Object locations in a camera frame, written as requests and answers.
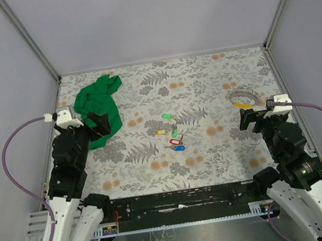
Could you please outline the yellow key tag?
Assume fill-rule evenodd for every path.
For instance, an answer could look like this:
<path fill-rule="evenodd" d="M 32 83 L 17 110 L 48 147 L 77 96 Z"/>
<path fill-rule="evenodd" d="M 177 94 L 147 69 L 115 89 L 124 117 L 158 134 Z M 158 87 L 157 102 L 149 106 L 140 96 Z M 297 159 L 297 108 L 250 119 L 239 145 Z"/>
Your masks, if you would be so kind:
<path fill-rule="evenodd" d="M 156 133 L 156 135 L 166 135 L 166 134 L 168 134 L 166 129 L 157 130 L 155 133 Z"/>

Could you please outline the red key tag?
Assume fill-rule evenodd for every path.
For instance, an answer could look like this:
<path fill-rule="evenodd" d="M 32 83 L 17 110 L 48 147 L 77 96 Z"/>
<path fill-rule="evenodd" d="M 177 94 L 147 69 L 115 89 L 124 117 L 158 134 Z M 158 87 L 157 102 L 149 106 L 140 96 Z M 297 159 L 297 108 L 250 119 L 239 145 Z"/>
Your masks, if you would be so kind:
<path fill-rule="evenodd" d="M 180 138 L 178 138 L 178 137 L 172 138 L 172 139 L 170 139 L 170 144 L 175 145 L 175 146 L 181 145 L 182 140 L 183 140 L 182 138 L 183 138 L 183 136 L 181 136 Z"/>

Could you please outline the blue key tag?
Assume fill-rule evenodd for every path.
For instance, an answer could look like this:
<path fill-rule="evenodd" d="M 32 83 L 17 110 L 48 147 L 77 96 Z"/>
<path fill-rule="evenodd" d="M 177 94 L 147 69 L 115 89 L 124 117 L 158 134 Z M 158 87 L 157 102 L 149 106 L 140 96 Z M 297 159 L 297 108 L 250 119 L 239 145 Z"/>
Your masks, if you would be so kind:
<path fill-rule="evenodd" d="M 166 148 L 167 149 L 171 149 L 171 150 L 174 150 L 174 151 L 179 151 L 179 152 L 181 152 L 181 151 L 184 151 L 185 149 L 186 149 L 186 147 L 185 146 L 183 146 L 183 145 L 177 145 L 177 146 L 174 146 L 174 145 L 172 145 L 172 146 L 166 146 Z"/>

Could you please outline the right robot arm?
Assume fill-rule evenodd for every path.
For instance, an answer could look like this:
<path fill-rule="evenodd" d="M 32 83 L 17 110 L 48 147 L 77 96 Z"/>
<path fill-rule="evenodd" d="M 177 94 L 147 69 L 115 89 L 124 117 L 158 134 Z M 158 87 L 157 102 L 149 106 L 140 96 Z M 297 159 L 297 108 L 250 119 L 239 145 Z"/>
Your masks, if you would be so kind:
<path fill-rule="evenodd" d="M 288 121 L 296 103 L 280 95 L 266 109 L 240 109 L 240 130 L 254 123 L 276 168 L 268 167 L 253 177 L 254 183 L 278 204 L 311 241 L 322 241 L 322 163 L 305 151 L 307 139 L 300 126 Z"/>

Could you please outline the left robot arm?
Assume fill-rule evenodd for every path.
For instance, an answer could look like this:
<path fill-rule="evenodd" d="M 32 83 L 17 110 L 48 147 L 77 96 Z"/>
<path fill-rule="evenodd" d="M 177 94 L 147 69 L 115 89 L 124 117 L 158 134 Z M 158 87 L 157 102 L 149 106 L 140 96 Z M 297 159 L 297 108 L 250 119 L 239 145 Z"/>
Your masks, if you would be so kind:
<path fill-rule="evenodd" d="M 88 118 L 93 127 L 67 111 L 43 118 L 53 121 L 59 133 L 52 142 L 53 168 L 47 199 L 41 201 L 49 214 L 43 241 L 91 241 L 98 225 L 111 215 L 109 196 L 89 194 L 82 198 L 89 145 L 111 132 L 107 115 L 89 113 Z"/>

